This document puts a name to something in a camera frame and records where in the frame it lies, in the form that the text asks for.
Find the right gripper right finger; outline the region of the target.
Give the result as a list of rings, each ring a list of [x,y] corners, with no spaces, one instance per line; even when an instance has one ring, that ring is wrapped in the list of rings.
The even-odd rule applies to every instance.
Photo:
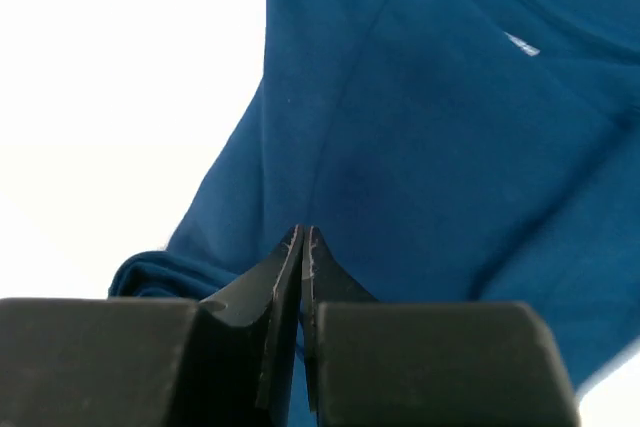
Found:
[[[318,307],[322,302],[377,302],[334,259],[320,229],[305,229],[301,278],[301,325],[309,407],[318,407]]]

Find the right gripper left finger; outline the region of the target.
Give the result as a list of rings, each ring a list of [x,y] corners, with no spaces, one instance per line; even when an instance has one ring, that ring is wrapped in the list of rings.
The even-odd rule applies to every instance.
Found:
[[[291,228],[266,258],[201,302],[212,318],[216,426],[287,424],[303,246],[304,228]]]

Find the blue mickey t-shirt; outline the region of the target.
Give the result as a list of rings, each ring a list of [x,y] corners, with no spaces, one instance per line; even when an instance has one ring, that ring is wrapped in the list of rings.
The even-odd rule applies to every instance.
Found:
[[[316,226],[377,302],[301,307],[285,426],[576,426],[639,335],[639,0],[266,0],[263,75],[109,290],[120,426],[216,426],[201,302]]]

